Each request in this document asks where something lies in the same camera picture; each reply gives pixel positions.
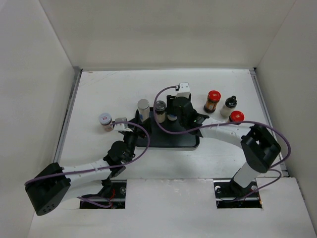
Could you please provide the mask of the clear lid pepper shaker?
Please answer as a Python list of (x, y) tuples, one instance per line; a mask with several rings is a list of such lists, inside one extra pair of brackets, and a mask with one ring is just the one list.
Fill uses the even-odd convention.
[(163, 123), (165, 121), (165, 109), (166, 109), (166, 103), (162, 100), (156, 101), (154, 104), (154, 111), (155, 115), (157, 117), (158, 123)]

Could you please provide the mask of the silver lid salt jar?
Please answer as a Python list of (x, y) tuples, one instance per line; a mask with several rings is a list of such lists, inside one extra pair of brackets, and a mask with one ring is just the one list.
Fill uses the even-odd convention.
[(150, 104), (147, 99), (140, 99), (137, 103), (139, 119), (143, 123), (150, 117)]

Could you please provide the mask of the white cap blue label bottle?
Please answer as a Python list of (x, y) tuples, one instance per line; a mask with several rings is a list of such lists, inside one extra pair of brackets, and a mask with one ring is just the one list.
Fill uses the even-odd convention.
[(169, 121), (176, 121), (176, 120), (177, 120), (177, 116), (175, 116), (175, 115), (168, 114), (168, 115), (166, 115), (166, 116), (167, 116), (167, 119), (168, 119)]

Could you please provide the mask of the white lid small spice jar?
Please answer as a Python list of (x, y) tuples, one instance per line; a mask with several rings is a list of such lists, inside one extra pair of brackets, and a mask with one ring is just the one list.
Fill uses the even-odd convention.
[(113, 130), (112, 117), (109, 113), (102, 113), (99, 115), (99, 122), (105, 131), (110, 132)]

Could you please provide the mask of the red lid sauce jar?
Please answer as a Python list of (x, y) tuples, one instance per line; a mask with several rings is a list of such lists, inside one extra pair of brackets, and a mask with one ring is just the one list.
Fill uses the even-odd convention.
[(204, 105), (204, 110), (206, 113), (211, 114), (216, 110), (216, 106), (221, 99), (221, 94), (216, 90), (211, 90), (208, 92), (207, 100)]
[(233, 111), (228, 118), (228, 122), (241, 122), (244, 119), (245, 116), (241, 111)]

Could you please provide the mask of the red lid sauce jar front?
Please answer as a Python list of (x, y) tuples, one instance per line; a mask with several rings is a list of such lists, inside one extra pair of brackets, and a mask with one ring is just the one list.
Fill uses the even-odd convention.
[(228, 122), (241, 122), (244, 119), (245, 116), (241, 111), (233, 111), (228, 118)]

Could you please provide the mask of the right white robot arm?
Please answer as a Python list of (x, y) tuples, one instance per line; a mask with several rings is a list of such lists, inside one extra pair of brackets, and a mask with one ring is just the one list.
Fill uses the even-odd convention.
[(183, 133), (217, 139), (242, 149), (246, 162), (229, 184), (235, 196), (243, 195), (258, 175), (265, 174), (281, 152), (281, 146), (265, 124), (251, 122), (251, 126), (246, 126), (239, 122), (221, 123), (198, 113), (186, 97), (167, 100), (167, 111), (177, 117), (185, 129)]

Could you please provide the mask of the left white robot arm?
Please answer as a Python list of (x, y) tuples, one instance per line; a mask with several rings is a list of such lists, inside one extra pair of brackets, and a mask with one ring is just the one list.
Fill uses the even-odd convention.
[(71, 198), (88, 202), (90, 197), (107, 197), (112, 189), (112, 178), (138, 160), (135, 148), (138, 138), (150, 140), (151, 122), (117, 119), (111, 125), (123, 135), (112, 144), (105, 157), (92, 163), (61, 166), (51, 163), (35, 178), (25, 182), (25, 191), (36, 215), (43, 216)]

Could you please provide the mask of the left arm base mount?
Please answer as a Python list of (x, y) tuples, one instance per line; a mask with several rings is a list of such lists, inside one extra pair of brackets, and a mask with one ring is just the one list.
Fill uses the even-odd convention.
[(97, 203), (97, 205), (81, 200), (79, 209), (124, 209), (127, 180), (112, 180), (111, 182), (112, 185), (110, 188), (102, 188), (98, 193), (88, 193), (82, 196)]

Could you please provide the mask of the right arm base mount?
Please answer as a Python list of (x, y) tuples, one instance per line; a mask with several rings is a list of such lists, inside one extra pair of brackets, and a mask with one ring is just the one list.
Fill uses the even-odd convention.
[(230, 179), (213, 181), (217, 208), (261, 208), (256, 178), (240, 169)]

